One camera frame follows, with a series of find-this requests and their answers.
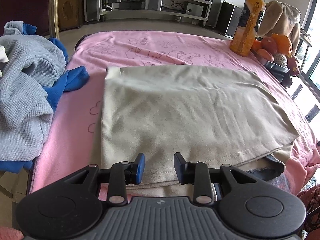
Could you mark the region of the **maroon chair with gold frame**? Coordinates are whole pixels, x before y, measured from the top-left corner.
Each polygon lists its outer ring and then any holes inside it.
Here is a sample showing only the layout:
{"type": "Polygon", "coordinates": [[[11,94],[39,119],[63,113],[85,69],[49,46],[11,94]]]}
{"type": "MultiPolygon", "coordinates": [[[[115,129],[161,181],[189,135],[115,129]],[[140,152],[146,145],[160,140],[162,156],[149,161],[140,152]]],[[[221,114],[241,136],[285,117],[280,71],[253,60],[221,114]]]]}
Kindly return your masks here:
{"type": "Polygon", "coordinates": [[[58,0],[1,0],[1,34],[4,25],[12,20],[37,27],[39,35],[59,38],[58,0]]]}

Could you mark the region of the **orange juice bottle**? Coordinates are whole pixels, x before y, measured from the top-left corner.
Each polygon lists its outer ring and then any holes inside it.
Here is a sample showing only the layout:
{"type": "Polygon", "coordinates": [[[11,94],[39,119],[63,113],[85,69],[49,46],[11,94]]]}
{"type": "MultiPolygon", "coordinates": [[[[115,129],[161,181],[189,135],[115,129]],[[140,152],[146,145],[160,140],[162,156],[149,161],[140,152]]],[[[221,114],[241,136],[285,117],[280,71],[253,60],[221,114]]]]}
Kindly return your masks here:
{"type": "Polygon", "coordinates": [[[247,57],[265,13],[263,0],[245,0],[239,23],[230,43],[230,50],[247,57]]]}

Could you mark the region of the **red apple lower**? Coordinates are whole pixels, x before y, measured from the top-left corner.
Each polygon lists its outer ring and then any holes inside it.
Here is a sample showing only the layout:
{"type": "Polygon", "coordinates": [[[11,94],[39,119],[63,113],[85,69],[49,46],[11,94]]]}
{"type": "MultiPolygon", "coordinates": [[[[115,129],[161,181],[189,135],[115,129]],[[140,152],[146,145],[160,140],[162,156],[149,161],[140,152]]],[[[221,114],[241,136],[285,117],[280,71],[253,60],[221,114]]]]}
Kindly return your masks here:
{"type": "Polygon", "coordinates": [[[273,62],[274,61],[274,57],[272,54],[270,54],[268,51],[266,51],[265,49],[259,49],[257,50],[257,54],[260,55],[263,59],[265,59],[266,61],[269,62],[273,62]]]}

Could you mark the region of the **wooden cabinet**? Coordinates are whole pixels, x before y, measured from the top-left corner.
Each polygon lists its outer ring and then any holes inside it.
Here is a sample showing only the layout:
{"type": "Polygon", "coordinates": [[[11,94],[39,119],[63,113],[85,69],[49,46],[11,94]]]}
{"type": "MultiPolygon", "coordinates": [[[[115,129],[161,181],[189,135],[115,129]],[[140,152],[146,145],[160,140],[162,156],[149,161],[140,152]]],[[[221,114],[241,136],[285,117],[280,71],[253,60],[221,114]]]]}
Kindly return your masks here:
{"type": "Polygon", "coordinates": [[[60,31],[80,28],[84,24],[83,0],[58,0],[60,31]]]}

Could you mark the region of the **red apple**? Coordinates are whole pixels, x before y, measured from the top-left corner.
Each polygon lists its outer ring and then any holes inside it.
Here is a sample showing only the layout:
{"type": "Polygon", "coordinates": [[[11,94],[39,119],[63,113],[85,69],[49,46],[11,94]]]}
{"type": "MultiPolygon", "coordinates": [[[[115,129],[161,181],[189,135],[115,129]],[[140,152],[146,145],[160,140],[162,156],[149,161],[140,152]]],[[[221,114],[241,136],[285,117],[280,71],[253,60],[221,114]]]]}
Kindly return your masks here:
{"type": "Polygon", "coordinates": [[[265,59],[266,61],[269,62],[273,62],[274,61],[274,57],[272,54],[270,54],[268,51],[266,51],[265,49],[259,49],[257,50],[257,54],[260,55],[263,59],[265,59]]]}
{"type": "Polygon", "coordinates": [[[271,55],[274,55],[275,53],[277,53],[277,43],[275,42],[275,40],[271,37],[264,37],[261,40],[261,47],[268,51],[271,55]]]}

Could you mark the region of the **black drawer cabinet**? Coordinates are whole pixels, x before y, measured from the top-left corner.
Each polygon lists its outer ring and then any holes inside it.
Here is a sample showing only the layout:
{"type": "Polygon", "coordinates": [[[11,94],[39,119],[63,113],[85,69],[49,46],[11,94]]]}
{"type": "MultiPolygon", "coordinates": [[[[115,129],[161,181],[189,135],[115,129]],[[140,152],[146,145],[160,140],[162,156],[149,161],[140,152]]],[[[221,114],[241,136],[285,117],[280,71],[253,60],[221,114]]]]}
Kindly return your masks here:
{"type": "Polygon", "coordinates": [[[223,2],[215,29],[224,36],[233,37],[237,29],[242,8],[223,2]]]}

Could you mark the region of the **beige shirt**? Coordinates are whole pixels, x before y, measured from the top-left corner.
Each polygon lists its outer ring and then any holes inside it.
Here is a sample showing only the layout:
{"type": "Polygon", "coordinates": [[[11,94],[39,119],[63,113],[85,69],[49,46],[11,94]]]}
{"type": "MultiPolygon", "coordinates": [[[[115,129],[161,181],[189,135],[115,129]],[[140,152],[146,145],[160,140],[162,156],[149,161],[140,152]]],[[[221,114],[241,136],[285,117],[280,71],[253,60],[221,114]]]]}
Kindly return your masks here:
{"type": "Polygon", "coordinates": [[[145,155],[133,194],[178,196],[191,188],[178,184],[176,152],[272,180],[299,133],[254,72],[179,65],[109,68],[100,137],[102,168],[145,155]]]}

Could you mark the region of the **small orange tangerine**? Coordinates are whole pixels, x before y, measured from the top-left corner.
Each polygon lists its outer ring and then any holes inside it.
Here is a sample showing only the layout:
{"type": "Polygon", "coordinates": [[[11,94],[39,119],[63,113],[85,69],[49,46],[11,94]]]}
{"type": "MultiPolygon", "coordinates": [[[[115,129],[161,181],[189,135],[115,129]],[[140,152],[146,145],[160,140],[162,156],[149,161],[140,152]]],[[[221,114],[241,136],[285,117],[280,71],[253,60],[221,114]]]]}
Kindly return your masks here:
{"type": "Polygon", "coordinates": [[[257,52],[258,50],[260,50],[260,49],[262,49],[262,48],[263,48],[263,47],[262,47],[261,41],[255,39],[255,40],[253,41],[251,50],[257,52]]]}

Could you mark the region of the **tan fleece jacket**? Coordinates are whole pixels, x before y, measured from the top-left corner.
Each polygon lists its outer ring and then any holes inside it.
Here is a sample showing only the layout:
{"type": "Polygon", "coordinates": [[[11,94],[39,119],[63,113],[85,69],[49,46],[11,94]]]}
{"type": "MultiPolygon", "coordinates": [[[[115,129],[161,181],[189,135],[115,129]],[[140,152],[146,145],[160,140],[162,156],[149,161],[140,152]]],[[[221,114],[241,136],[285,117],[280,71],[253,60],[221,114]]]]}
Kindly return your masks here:
{"type": "Polygon", "coordinates": [[[300,10],[283,2],[268,2],[257,36],[271,37],[272,34],[286,35],[295,53],[300,37],[300,10]]]}

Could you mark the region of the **red apple upper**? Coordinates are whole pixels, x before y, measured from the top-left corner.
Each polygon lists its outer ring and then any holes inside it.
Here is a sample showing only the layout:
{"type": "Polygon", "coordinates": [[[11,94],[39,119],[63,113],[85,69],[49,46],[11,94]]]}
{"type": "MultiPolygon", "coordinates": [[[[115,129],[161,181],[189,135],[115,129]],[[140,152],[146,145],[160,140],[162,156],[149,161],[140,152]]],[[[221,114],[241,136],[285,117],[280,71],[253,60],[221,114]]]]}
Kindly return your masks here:
{"type": "Polygon", "coordinates": [[[271,37],[264,37],[261,40],[261,47],[268,51],[271,55],[274,55],[275,53],[277,53],[277,43],[275,42],[275,40],[271,37]]]}

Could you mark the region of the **white garment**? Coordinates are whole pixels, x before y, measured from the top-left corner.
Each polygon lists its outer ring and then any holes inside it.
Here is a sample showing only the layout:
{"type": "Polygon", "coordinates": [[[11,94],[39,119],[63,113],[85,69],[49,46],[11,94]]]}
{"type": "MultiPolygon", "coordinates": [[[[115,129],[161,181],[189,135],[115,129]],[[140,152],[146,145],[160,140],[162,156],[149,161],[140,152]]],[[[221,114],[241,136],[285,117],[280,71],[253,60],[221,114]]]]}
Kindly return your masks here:
{"type": "Polygon", "coordinates": [[[3,68],[9,62],[4,46],[0,45],[0,77],[3,76],[3,68]]]}

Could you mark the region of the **tall grey speaker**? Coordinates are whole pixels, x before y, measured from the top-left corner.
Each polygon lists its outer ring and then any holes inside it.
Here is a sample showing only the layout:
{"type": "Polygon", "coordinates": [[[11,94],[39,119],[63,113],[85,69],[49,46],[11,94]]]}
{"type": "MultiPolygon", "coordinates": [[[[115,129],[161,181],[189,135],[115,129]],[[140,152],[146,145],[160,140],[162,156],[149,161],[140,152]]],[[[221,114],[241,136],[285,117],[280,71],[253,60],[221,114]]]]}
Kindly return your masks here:
{"type": "Polygon", "coordinates": [[[100,20],[100,0],[84,0],[85,22],[100,20]]]}

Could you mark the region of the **red dragon fruit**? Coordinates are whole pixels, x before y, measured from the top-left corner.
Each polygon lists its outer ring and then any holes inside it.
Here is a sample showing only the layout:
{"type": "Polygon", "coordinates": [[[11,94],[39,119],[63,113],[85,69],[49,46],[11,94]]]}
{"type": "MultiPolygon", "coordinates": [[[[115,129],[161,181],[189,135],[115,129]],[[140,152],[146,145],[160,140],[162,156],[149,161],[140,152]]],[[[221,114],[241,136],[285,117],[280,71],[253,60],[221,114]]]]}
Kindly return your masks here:
{"type": "Polygon", "coordinates": [[[286,55],[287,58],[287,68],[289,68],[289,74],[291,76],[298,76],[300,74],[300,66],[298,59],[295,55],[286,55]]]}

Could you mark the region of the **bumpy orange citrus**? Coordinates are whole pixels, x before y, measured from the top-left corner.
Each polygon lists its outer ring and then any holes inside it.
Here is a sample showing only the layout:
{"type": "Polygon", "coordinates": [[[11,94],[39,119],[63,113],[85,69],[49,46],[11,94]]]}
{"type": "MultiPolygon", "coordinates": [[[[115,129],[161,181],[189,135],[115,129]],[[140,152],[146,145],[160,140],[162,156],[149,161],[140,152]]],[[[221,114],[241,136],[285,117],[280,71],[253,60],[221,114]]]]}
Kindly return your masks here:
{"type": "Polygon", "coordinates": [[[277,44],[277,52],[283,55],[292,53],[292,42],[286,35],[272,34],[271,38],[277,44]]]}

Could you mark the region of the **pink cartoon blanket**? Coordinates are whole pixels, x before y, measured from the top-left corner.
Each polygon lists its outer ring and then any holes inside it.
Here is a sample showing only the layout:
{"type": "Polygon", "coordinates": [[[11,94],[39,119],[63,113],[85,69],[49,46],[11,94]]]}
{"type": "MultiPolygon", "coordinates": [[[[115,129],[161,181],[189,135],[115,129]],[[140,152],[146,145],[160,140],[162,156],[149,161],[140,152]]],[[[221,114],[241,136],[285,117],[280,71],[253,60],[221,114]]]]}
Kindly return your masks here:
{"type": "Polygon", "coordinates": [[[286,163],[282,187],[297,194],[319,170],[318,139],[291,96],[255,58],[229,49],[229,42],[162,31],[105,31],[85,38],[67,68],[84,66],[89,81],[64,93],[53,116],[48,139],[33,171],[31,191],[37,191],[88,165],[109,66],[189,64],[255,72],[299,132],[286,163]]]}

